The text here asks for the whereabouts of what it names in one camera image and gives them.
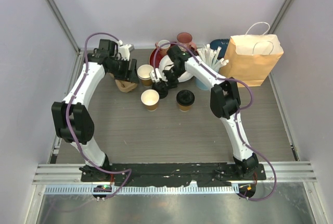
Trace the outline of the stack of paper cups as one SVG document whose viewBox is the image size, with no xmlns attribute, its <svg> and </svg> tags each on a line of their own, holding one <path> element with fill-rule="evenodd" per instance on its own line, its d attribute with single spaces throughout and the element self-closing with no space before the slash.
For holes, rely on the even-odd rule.
<svg viewBox="0 0 333 224">
<path fill-rule="evenodd" d="M 149 87 L 152 85 L 152 80 L 150 77 L 150 73 L 153 71 L 153 66 L 151 65 L 141 65 L 137 69 L 137 75 L 141 81 L 141 84 L 145 87 Z"/>
</svg>

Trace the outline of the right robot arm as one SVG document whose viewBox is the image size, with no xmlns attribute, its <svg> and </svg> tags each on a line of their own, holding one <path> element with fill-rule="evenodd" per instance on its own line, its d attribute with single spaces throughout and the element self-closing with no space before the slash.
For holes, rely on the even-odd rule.
<svg viewBox="0 0 333 224">
<path fill-rule="evenodd" d="M 177 45 L 167 51 L 173 65 L 169 70 L 153 67 L 150 77 L 152 88 L 163 98 L 177 87 L 179 77 L 189 72 L 210 89 L 210 109 L 221 120 L 233 148 L 235 174 L 239 179 L 251 178 L 259 161 L 250 147 L 240 117 L 241 100 L 237 84 L 241 81 L 226 78 L 205 64 L 197 53 L 182 51 Z"/>
</svg>

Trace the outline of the paper cup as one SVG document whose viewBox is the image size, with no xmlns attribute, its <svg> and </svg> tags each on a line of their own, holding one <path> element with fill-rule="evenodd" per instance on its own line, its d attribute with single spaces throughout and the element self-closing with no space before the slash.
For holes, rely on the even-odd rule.
<svg viewBox="0 0 333 224">
<path fill-rule="evenodd" d="M 192 107 L 192 104 L 183 105 L 183 104 L 178 103 L 177 105 L 178 105 L 179 110 L 184 111 L 184 112 L 189 111 Z"/>
<path fill-rule="evenodd" d="M 160 96 L 157 91 L 149 89 L 141 94 L 140 99 L 148 111 L 155 111 L 158 108 Z"/>
</svg>

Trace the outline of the stack of black lids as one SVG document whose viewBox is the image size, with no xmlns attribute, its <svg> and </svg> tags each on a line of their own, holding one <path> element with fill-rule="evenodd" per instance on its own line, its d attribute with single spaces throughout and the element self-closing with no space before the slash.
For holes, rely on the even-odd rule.
<svg viewBox="0 0 333 224">
<path fill-rule="evenodd" d="M 168 91 L 156 91 L 156 92 L 159 94 L 159 98 L 163 99 L 163 98 L 165 98 L 168 95 L 169 89 L 168 89 Z"/>
</svg>

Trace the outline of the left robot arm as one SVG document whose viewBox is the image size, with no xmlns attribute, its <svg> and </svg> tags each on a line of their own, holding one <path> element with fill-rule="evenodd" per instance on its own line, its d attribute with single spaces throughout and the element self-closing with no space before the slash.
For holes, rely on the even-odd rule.
<svg viewBox="0 0 333 224">
<path fill-rule="evenodd" d="M 91 98 L 106 74 L 116 80 L 138 83 L 136 59 L 130 58 L 132 44 L 101 39 L 91 53 L 84 51 L 82 71 L 73 88 L 61 102 L 52 104 L 56 135 L 70 143 L 81 154 L 84 172 L 93 171 L 100 182 L 111 175 L 108 156 L 94 139 L 95 125 L 88 112 Z"/>
</svg>

